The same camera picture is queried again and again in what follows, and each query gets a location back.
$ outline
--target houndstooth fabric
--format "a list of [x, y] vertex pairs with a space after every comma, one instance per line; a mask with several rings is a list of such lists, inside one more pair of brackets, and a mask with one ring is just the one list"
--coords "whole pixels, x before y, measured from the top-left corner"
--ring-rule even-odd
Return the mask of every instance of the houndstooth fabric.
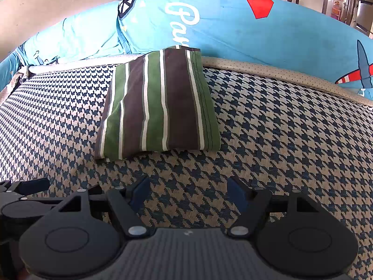
[[315, 89], [238, 72], [205, 69], [215, 104], [219, 152], [146, 153], [93, 159], [113, 66], [38, 74], [0, 107], [0, 178], [48, 177], [41, 196], [99, 183], [104, 190], [147, 174], [141, 211], [153, 226], [229, 227], [239, 212], [228, 177], [283, 195], [295, 187], [353, 231], [359, 256], [350, 276], [373, 276], [373, 112]]

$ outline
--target green and brown striped fabric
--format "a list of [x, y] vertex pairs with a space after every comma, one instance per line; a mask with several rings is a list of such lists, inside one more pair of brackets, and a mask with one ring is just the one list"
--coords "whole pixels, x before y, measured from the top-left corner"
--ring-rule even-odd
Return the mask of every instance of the green and brown striped fabric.
[[95, 158], [114, 161], [174, 148], [220, 148], [201, 52], [178, 45], [115, 68]]

